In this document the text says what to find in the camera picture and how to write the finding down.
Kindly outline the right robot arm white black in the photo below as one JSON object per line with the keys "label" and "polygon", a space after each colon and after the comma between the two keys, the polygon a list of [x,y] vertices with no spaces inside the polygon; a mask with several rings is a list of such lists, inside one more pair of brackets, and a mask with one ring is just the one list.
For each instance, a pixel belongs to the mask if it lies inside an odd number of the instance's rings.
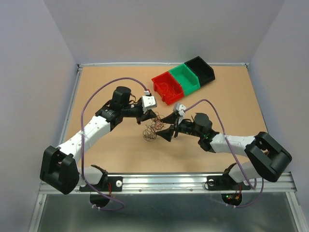
{"label": "right robot arm white black", "polygon": [[170,127],[156,135],[169,142],[183,133],[199,138],[198,144],[206,152],[230,153],[249,159],[243,164],[236,161],[229,165],[222,176],[208,181],[209,189],[233,189],[246,179],[276,182],[292,161],[290,153],[267,132],[245,137],[224,135],[212,129],[205,113],[197,113],[193,119],[181,119],[179,113],[172,113],[162,121]]}

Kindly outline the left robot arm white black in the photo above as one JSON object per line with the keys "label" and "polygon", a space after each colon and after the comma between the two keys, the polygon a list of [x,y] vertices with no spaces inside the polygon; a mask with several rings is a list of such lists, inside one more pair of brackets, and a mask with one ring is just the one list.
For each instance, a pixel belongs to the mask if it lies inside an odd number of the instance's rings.
{"label": "left robot arm white black", "polygon": [[108,182],[106,170],[96,165],[79,168],[77,164],[92,145],[124,118],[135,118],[138,124],[155,118],[153,108],[157,103],[149,91],[145,91],[137,102],[130,99],[131,95],[129,88],[117,87],[112,99],[79,132],[57,147],[47,147],[43,153],[40,179],[63,194],[71,193],[76,186],[83,186],[86,182],[96,190],[105,189]]}

